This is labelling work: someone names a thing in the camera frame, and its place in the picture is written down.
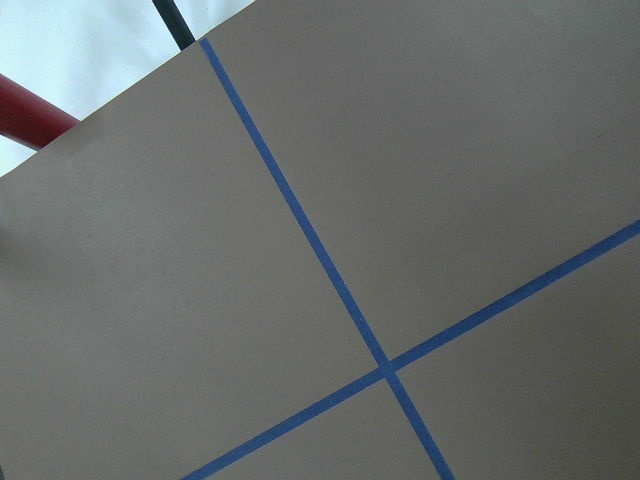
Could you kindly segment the black tripod pole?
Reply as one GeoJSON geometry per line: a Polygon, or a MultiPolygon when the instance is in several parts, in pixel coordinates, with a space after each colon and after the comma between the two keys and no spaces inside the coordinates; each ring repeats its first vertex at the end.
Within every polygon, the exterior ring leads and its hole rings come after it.
{"type": "Polygon", "coordinates": [[[174,0],[153,0],[154,7],[166,25],[181,51],[195,42],[195,37],[187,25],[174,0]]]}

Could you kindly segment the white side table cloth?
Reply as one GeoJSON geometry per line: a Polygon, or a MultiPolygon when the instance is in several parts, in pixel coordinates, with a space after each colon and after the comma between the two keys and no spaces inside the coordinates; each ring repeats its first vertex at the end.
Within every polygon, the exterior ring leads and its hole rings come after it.
{"type": "Polygon", "coordinates": [[[151,1],[2,2],[2,75],[80,121],[41,152],[2,138],[2,175],[139,132],[177,105],[192,62],[151,1]]]}

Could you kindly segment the red cylinder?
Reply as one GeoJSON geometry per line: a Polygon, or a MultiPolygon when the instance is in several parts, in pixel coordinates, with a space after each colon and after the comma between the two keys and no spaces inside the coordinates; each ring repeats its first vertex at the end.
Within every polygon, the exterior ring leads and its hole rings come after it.
{"type": "Polygon", "coordinates": [[[1,76],[1,135],[40,150],[80,121],[23,86],[1,76]]]}

